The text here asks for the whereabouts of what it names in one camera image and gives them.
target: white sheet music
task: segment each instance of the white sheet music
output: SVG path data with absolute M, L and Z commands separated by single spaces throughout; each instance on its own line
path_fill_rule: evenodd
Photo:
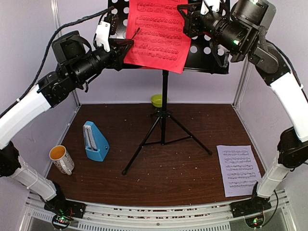
M 251 146 L 217 146 L 225 196 L 251 195 L 261 174 Z

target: blue metronome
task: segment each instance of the blue metronome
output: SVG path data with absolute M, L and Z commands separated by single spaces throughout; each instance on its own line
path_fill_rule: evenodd
M 94 161 L 104 161 L 110 146 L 106 138 L 93 122 L 87 121 L 83 126 L 83 135 L 87 157 Z

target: music stand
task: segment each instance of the music stand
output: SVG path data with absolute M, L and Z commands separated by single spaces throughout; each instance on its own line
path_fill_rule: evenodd
M 230 8 L 230 0 L 225 0 L 225 3 Z M 127 19 L 128 19 L 128 7 L 129 7 L 129 1 L 128 0 L 108 0 L 108 7 L 114 6 L 116 10 L 114 10 L 114 13 L 119 15 L 119 24 L 116 30 L 115 37 L 124 39 L 126 38 L 126 25 L 127 25 Z M 206 52 L 206 48 L 209 48 L 209 41 L 206 36 L 198 36 L 196 38 L 192 39 L 191 43 L 191 50 L 188 54 L 184 70 L 191 70 L 191 71 L 198 71 L 198 72 L 205 72 L 205 73 L 211 73 L 211 74 L 228 74 L 229 73 L 229 65 L 226 68 L 219 67 L 217 62 L 215 61 L 215 58 L 212 53 Z M 221 62 L 223 63 L 225 54 L 219 57 Z M 125 69 L 138 69 L 142 68 L 142 66 L 137 65 L 131 65 L 131 64 L 124 64 L 123 68 Z M 195 140 L 204 150 L 207 151 L 209 155 L 212 154 L 212 152 L 200 141 L 198 140 L 187 128 L 184 127 L 183 124 L 181 124 L 172 114 L 167 110 L 167 94 L 168 94 L 168 75 L 169 72 L 166 70 L 163 70 L 163 97 L 162 97 L 162 108 L 160 110 L 157 110 L 156 115 L 157 119 L 153 123 L 151 129 L 144 137 L 143 141 L 137 148 L 136 152 L 134 153 L 133 157 L 123 170 L 122 174 L 126 175 L 130 166 L 133 164 L 134 160 L 136 159 L 137 155 L 141 151 L 141 149 L 144 146 L 147 145 L 153 145 L 153 144 L 161 144 L 161 145 L 167 145 L 179 141 L 183 141 L 186 139 L 193 139 Z M 172 119 L 182 130 L 184 130 L 188 136 L 183 137 L 177 140 L 168 141 L 166 142 L 166 123 L 167 118 Z M 157 124 L 162 121 L 161 123 L 161 140 L 156 142 L 149 142 L 147 143 L 147 140 L 151 136 L 152 132 L 156 128 Z

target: mug handle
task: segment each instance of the mug handle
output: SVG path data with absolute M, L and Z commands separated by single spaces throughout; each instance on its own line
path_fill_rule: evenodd
M 69 170 L 69 169 L 66 167 L 66 165 L 65 165 L 65 163 L 64 163 L 63 160 L 60 160 L 60 164 L 61 164 L 61 167 L 63 168 L 64 172 L 65 172 L 67 175 L 70 176 L 70 175 L 72 174 L 72 171 Z

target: yellow-green bowl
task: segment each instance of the yellow-green bowl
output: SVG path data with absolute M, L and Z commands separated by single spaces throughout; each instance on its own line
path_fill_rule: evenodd
M 151 101 L 154 107 L 162 107 L 163 106 L 163 96 L 161 94 L 154 95 L 151 97 Z

